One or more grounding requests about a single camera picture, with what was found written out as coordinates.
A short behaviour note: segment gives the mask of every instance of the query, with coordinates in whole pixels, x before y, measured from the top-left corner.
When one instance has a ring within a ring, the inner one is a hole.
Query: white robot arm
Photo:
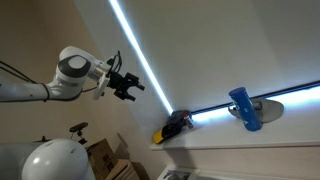
[[[114,67],[116,56],[118,65]],[[138,77],[130,73],[122,77],[118,73],[122,63],[120,52],[116,56],[103,62],[81,49],[69,46],[60,53],[60,61],[51,83],[16,83],[0,75],[0,102],[72,101],[80,96],[88,77],[98,83],[94,99],[103,95],[105,87],[110,87],[115,89],[114,94],[120,99],[134,101],[135,98],[127,90],[132,86],[141,90],[144,87]]]

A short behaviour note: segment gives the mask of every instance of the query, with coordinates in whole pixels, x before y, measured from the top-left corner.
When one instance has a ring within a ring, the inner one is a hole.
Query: blue cup
[[[244,126],[248,131],[257,131],[262,128],[262,123],[249,99],[246,88],[239,87],[229,92],[236,106]]]

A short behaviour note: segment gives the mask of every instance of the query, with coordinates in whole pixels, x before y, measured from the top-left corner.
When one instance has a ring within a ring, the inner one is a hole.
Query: wall
[[[111,90],[99,101],[92,101],[92,94],[83,95],[83,100],[85,108],[90,110],[90,119],[97,124],[98,130],[108,139],[118,156],[140,162],[150,179],[156,179],[170,163],[226,172],[303,179],[320,177],[319,147],[151,151],[151,137],[142,132],[151,132],[159,127],[167,116],[166,111],[144,77],[136,55],[108,4],[98,0],[74,1],[86,27],[71,1],[35,2],[44,15],[48,29],[55,28],[51,33],[60,48],[73,44],[86,48],[97,57],[109,57],[120,49],[124,61],[121,73],[130,71],[142,78],[146,90],[143,93],[131,91],[137,96],[135,103],[120,101]],[[154,125],[142,123],[147,120],[155,122]]]
[[[38,82],[48,83],[55,73],[58,56],[54,37],[48,32],[33,3],[2,1],[0,6],[0,59]],[[21,82],[5,72],[1,75]],[[46,138],[69,138],[69,128],[89,122],[84,137],[89,143],[102,136],[95,131],[83,102],[0,103],[0,143],[20,143]]]

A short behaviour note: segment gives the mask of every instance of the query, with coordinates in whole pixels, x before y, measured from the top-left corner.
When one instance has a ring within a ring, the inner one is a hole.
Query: white dome
[[[54,139],[35,149],[22,169],[22,180],[94,180],[85,148],[70,139]]]

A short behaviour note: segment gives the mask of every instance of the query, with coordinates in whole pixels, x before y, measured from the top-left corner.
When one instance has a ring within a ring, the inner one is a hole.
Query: white shelf
[[[264,124],[256,132],[245,130],[242,122],[226,115],[208,122],[195,123],[151,150],[209,149],[320,145],[320,100],[285,105],[283,116]]]

